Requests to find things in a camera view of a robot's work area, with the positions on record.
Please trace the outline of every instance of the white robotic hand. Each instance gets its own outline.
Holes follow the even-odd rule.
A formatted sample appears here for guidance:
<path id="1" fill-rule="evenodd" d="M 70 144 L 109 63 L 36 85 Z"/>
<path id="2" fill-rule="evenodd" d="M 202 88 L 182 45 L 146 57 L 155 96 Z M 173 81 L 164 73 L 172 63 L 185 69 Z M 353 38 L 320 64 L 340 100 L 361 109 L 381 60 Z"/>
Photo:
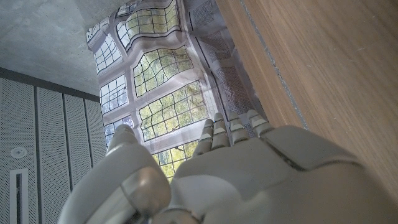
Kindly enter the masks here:
<path id="1" fill-rule="evenodd" d="M 75 187 L 59 223 L 396 223 L 398 206 L 357 158 L 304 129 L 274 129 L 255 111 L 205 121 L 171 182 L 130 127 Z"/>

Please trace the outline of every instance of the concrete ceiling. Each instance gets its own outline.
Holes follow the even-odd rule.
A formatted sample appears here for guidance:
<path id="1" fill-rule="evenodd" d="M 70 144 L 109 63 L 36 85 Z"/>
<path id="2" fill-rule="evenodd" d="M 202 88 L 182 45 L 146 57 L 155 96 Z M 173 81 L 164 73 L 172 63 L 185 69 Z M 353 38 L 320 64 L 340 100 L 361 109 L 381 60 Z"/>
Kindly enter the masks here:
<path id="1" fill-rule="evenodd" d="M 86 30 L 127 0 L 0 0 L 0 67 L 99 95 Z"/>

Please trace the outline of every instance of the glass surface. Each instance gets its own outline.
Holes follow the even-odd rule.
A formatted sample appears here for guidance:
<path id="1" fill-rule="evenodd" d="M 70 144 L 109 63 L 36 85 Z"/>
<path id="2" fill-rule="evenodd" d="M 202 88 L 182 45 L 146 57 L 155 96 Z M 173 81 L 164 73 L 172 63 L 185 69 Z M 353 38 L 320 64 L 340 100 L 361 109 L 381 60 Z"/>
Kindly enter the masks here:
<path id="1" fill-rule="evenodd" d="M 141 9 L 116 26 L 125 48 L 138 34 L 163 34 L 179 26 L 177 6 L 173 0 L 165 9 Z"/>
<path id="2" fill-rule="evenodd" d="M 121 75 L 100 90 L 102 114 L 127 103 L 126 78 Z"/>
<path id="3" fill-rule="evenodd" d="M 175 171 L 187 159 L 192 157 L 192 153 L 198 145 L 198 141 L 188 142 L 180 146 L 166 149 L 152 155 L 156 163 L 160 165 L 167 179 L 171 181 Z"/>
<path id="4" fill-rule="evenodd" d="M 199 81 L 149 103 L 139 115 L 145 141 L 208 117 Z"/>
<path id="5" fill-rule="evenodd" d="M 121 57 L 119 49 L 110 35 L 106 36 L 104 43 L 94 54 L 97 73 L 110 66 L 114 61 Z"/>
<path id="6" fill-rule="evenodd" d="M 159 49 L 145 53 L 133 69 L 137 97 L 191 68 L 193 65 L 185 46 L 174 50 Z"/>

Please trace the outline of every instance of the wooden panel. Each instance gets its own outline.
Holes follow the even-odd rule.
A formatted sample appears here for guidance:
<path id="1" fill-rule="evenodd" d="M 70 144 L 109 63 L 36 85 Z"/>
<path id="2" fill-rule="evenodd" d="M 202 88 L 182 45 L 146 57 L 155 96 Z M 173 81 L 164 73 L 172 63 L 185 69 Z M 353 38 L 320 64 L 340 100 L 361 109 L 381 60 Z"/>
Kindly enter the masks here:
<path id="1" fill-rule="evenodd" d="M 239 4 L 238 7 L 233 6 L 233 3 Z M 217 4 L 222 9 L 222 15 L 234 42 L 238 43 L 236 48 L 246 71 L 250 74 L 250 79 L 259 95 L 268 120 L 277 127 L 285 124 L 294 124 L 302 127 L 250 21 L 245 19 L 246 14 L 239 1 L 220 1 Z M 230 29 L 230 27 L 241 27 L 244 32 L 240 28 Z"/>
<path id="2" fill-rule="evenodd" d="M 243 2 L 309 129 L 355 153 L 398 198 L 398 4 Z M 261 46 L 242 4 L 217 3 L 270 122 L 299 125 L 275 72 L 265 71 L 269 59 L 258 52 Z M 270 110 L 270 102 L 279 110 Z"/>

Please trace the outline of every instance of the window frame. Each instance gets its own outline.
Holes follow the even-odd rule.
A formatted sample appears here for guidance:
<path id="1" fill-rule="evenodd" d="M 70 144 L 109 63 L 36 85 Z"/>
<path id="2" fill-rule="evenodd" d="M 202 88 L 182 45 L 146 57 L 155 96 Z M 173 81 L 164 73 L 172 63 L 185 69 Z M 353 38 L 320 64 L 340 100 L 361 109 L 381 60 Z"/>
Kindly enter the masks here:
<path id="1" fill-rule="evenodd" d="M 178 61 L 177 58 L 176 58 L 176 56 L 175 56 L 175 55 L 176 55 L 175 51 L 176 51 L 176 50 L 179 50 L 179 49 L 182 49 L 182 48 L 184 49 L 185 55 L 188 57 L 188 59 L 182 60 L 182 61 Z M 160 53 L 159 53 L 160 50 L 171 50 L 171 51 L 172 51 L 172 54 L 160 56 Z M 153 61 L 151 61 L 151 62 L 149 62 L 148 59 L 147 59 L 145 56 L 146 56 L 146 54 L 152 53 L 152 52 L 157 52 L 158 58 L 155 59 L 155 60 L 153 60 Z M 161 59 L 162 59 L 162 58 L 165 58 L 165 57 L 168 57 L 168 56 L 171 56 L 171 55 L 173 56 L 174 62 L 172 62 L 171 64 L 169 64 L 169 65 L 167 65 L 167 66 L 163 66 L 163 65 L 162 65 L 162 60 L 161 60 Z M 145 59 L 147 60 L 147 62 L 149 62 L 149 66 L 148 66 L 147 69 L 145 69 L 145 70 L 143 69 L 142 63 L 141 63 L 141 60 L 142 60 L 144 57 L 145 57 Z M 153 68 L 152 68 L 152 64 L 153 64 L 156 60 L 159 60 L 160 66 L 161 66 L 162 68 L 161 68 L 152 78 L 150 78 L 150 79 L 148 79 L 148 80 L 145 80 L 145 75 L 144 75 L 144 72 L 145 72 L 145 71 L 147 71 L 148 69 L 152 69 L 153 73 L 155 73 L 155 71 L 154 71 Z M 190 68 L 185 69 L 185 70 L 180 70 L 180 68 L 179 68 L 178 65 L 179 65 L 179 63 L 184 63 L 184 62 L 190 62 Z M 175 67 L 177 68 L 177 71 L 178 71 L 178 72 L 177 72 L 176 74 L 174 74 L 174 75 L 171 75 L 170 78 L 167 78 L 167 75 L 165 74 L 164 69 L 167 68 L 167 67 L 174 66 L 174 65 L 175 65 Z M 136 75 L 135 69 L 136 69 L 138 66 L 141 66 L 141 73 Z M 135 66 L 135 67 L 132 69 L 132 78 L 134 79 L 134 90 L 135 90 L 136 97 L 139 98 L 139 97 L 144 96 L 144 95 L 145 95 L 146 93 L 148 93 L 149 91 L 155 90 L 157 87 L 159 87 L 159 86 L 163 85 L 164 83 L 166 83 L 167 81 L 169 81 L 169 80 L 170 80 L 172 77 L 174 77 L 175 75 L 177 75 L 177 74 L 179 74 L 179 73 L 181 73 L 181 72 L 187 71 L 187 70 L 189 70 L 189 69 L 193 69 L 193 68 L 194 68 L 194 66 L 193 66 L 192 59 L 191 59 L 191 57 L 189 56 L 188 50 L 187 50 L 187 46 L 185 46 L 185 45 L 183 45 L 183 46 L 181 46 L 181 47 L 178 47 L 178 48 L 176 48 L 176 49 L 156 49 L 156 50 L 152 50 L 152 51 L 150 51 L 150 52 L 144 53 L 144 55 L 140 58 L 140 60 L 139 60 L 139 62 L 138 62 L 138 64 L 137 64 L 137 66 Z M 157 76 L 158 76 L 158 74 L 161 73 L 161 72 L 163 72 L 163 74 L 166 76 L 167 80 L 166 80 L 166 81 L 163 81 L 163 82 L 160 83 L 160 84 L 158 84 L 158 83 L 157 83 Z M 137 85 L 137 83 L 136 83 L 136 77 L 138 77 L 138 76 L 140 76 L 140 75 L 142 75 L 142 79 L 143 79 L 144 81 L 143 81 L 140 85 Z M 151 79 L 155 79 L 156 86 L 155 86 L 154 88 L 148 90 L 148 89 L 147 89 L 147 84 L 146 84 L 146 83 L 149 82 Z M 141 94 L 141 95 L 138 95 L 137 89 L 140 88 L 142 85 L 143 85 L 144 88 L 145 88 L 145 92 L 144 92 L 143 94 Z"/>

